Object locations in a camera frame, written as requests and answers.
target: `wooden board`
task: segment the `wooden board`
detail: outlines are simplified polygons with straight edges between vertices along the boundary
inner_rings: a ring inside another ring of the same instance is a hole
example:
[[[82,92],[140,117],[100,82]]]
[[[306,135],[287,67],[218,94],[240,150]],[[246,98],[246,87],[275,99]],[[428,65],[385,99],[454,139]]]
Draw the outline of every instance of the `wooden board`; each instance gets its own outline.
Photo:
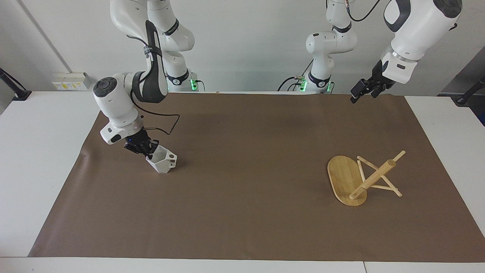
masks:
[[[327,169],[332,189],[340,202],[348,206],[359,206],[366,201],[367,192],[355,200],[349,198],[349,195],[363,183],[359,166],[354,160],[339,155],[330,160]]]

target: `white table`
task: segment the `white table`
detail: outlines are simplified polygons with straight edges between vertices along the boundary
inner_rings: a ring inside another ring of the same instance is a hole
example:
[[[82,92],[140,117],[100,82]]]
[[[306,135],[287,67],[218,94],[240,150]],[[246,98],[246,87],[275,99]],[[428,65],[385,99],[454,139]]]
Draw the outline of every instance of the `white table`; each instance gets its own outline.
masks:
[[[265,92],[288,94],[287,92]],[[449,98],[407,101],[485,232],[485,128]],[[25,258],[98,114],[90,92],[34,92],[0,116],[0,272],[485,272],[480,264]]]

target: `wooden dowel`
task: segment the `wooden dowel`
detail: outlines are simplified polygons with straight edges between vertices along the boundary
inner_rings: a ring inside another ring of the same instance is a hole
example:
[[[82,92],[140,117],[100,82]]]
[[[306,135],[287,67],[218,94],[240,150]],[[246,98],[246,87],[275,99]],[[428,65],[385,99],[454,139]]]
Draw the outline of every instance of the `wooden dowel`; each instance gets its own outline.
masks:
[[[381,185],[372,185],[371,188],[379,188],[379,189],[385,189],[385,190],[390,190],[390,191],[394,191],[393,189],[391,189],[390,187],[386,187],[386,186],[381,186]]]
[[[396,156],[396,157],[395,157],[393,160],[394,160],[395,162],[397,162],[397,161],[398,161],[399,159],[401,159],[401,157],[403,157],[403,155],[405,155],[405,154],[406,154],[406,151],[402,151],[402,152],[400,152],[400,153],[399,153],[399,154],[398,154],[398,155],[397,155],[397,156]]]
[[[391,188],[396,193],[397,196],[399,197],[403,196],[403,194],[394,186],[393,183],[391,183],[391,181],[387,177],[383,175],[382,179],[386,182],[386,184],[389,185],[389,188]]]
[[[360,177],[362,177],[362,183],[365,181],[364,170],[362,169],[362,163],[360,160],[357,160],[357,164],[359,165]]]
[[[349,195],[350,200],[355,200],[359,195],[364,193],[367,189],[369,189],[372,185],[374,185],[381,176],[386,175],[390,170],[392,170],[396,166],[396,162],[394,160],[388,160],[382,166],[374,172],[369,178],[367,178],[362,185],[354,190]]]

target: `white wall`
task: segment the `white wall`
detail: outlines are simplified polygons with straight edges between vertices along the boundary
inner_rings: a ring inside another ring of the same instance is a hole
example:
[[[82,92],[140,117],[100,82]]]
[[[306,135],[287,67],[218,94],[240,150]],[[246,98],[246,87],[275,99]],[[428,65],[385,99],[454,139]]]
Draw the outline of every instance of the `white wall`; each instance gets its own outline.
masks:
[[[30,90],[52,90],[51,73],[67,72],[17,0],[0,1],[0,67]],[[0,81],[0,113],[13,92]]]
[[[7,0],[16,1],[23,1],[73,71],[99,79],[145,69],[139,43],[111,23],[108,0]],[[396,85],[394,94],[437,95],[485,45],[485,1],[464,2],[459,27],[429,50],[412,80]],[[373,3],[357,0],[354,16],[361,17]],[[391,41],[393,34],[382,16],[386,3],[382,1],[366,21],[354,23],[356,50],[334,57],[336,93],[349,93],[360,78],[368,78]],[[307,36],[331,29],[323,0],[172,0],[172,5],[196,37],[195,48],[184,54],[187,64],[213,91],[277,89],[311,60]],[[55,58],[42,64],[63,69]]]

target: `green led light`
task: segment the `green led light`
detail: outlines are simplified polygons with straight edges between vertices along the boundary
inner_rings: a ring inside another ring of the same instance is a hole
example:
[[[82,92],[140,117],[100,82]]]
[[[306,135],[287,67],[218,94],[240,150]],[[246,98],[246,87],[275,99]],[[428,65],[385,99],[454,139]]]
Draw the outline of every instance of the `green led light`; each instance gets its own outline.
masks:
[[[327,87],[327,94],[332,94],[333,88],[335,87],[334,82],[330,82]]]
[[[193,79],[190,79],[190,83],[192,84],[192,90],[196,91],[197,90],[197,83]]]
[[[303,80],[302,85],[300,86],[300,91],[305,92],[307,89],[308,82],[306,80]]]

